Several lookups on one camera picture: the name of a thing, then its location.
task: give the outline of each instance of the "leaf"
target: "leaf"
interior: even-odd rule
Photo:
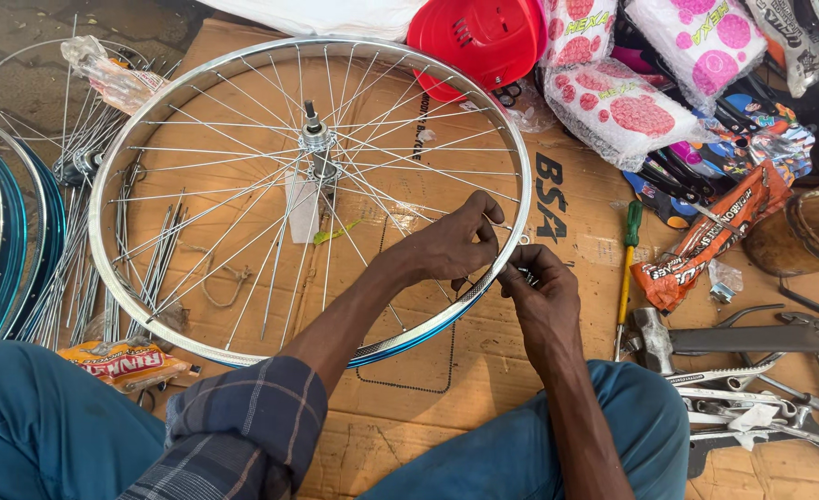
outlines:
[[[344,226],[343,229],[340,229],[338,231],[332,231],[331,233],[329,231],[320,231],[317,234],[313,235],[313,244],[320,244],[328,239],[337,238],[342,234],[345,234],[348,231],[350,231],[351,228],[353,228],[360,222],[362,222],[362,219],[357,219],[356,221],[349,223],[347,226]]]

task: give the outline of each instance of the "green screwdriver handle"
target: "green screwdriver handle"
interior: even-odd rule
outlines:
[[[638,228],[640,227],[640,217],[644,212],[644,204],[637,199],[629,203],[629,217],[626,221],[628,227],[625,231],[625,246],[638,246]]]

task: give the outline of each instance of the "blue trousers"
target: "blue trousers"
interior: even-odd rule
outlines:
[[[588,367],[637,499],[682,499],[689,425],[678,393],[631,363]],[[159,420],[52,351],[0,342],[0,499],[113,499],[159,458],[164,434]],[[544,393],[361,495],[563,497]]]

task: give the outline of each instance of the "orange packaging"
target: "orange packaging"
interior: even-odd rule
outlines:
[[[709,206],[709,210],[745,235],[756,222],[781,209],[792,194],[774,166],[765,161]],[[647,300],[667,315],[684,300],[709,261],[740,238],[700,215],[675,249],[663,254],[661,262],[638,262],[631,267],[631,276],[644,290]]]
[[[187,361],[169,356],[146,337],[133,337],[121,343],[89,341],[57,353],[124,394],[169,380],[191,367]]]

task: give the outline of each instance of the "pink polka dot packaging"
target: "pink polka dot packaging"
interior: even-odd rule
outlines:
[[[758,64],[768,44],[735,0],[631,0],[625,13],[704,114],[727,85]]]
[[[598,61],[610,53],[616,0],[543,0],[548,46],[546,68]]]
[[[648,151],[674,142],[717,141],[690,111],[613,59],[549,69],[544,89],[573,135],[622,170],[637,172]]]

